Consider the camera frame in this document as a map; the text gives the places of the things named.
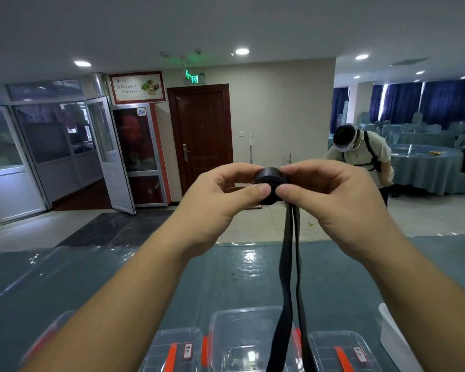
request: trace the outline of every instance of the plastic container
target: plastic container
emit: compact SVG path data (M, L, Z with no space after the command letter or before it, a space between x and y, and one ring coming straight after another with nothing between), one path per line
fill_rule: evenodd
M158 331L139 372L197 372L200 368L202 334L198 328Z
M382 316L381 343L394 364L401 372L423 372L384 303L379 305L379 312Z
M382 372L365 340L354 331L315 331L308 339L320 372L344 372L343 363L355 372Z
M208 335L209 372L262 371L267 368L282 307L219 311L212 315ZM300 347L292 328L285 372L298 372Z
M58 332L67 320L74 314L75 311L67 311L62 313L44 330L44 332L33 342L31 347L26 351L19 361L19 365L23 365L28 359L35 355L41 348Z

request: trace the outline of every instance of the brown floor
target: brown floor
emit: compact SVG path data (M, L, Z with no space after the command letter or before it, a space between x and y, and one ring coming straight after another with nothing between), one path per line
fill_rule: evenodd
M111 209L105 180L101 179L90 186L60 200L53 201L52 211Z

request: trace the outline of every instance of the white door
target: white door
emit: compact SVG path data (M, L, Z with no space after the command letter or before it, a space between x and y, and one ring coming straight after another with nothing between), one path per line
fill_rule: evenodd
M112 207L134 215L136 210L108 99L102 97L84 103L93 126L93 139Z
M46 209L9 110L0 106L0 223Z

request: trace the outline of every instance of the hand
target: hand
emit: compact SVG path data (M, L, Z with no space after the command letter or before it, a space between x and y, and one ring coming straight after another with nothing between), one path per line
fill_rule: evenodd
M318 219L347 255L362 262L403 238L367 170L314 159L281 167L292 184L276 193Z
M161 226L165 237L177 237L186 257L205 253L226 230L232 218L270 194L270 185L256 184L224 193L236 182L251 183L263 167L232 163L201 174L188 189L176 211Z

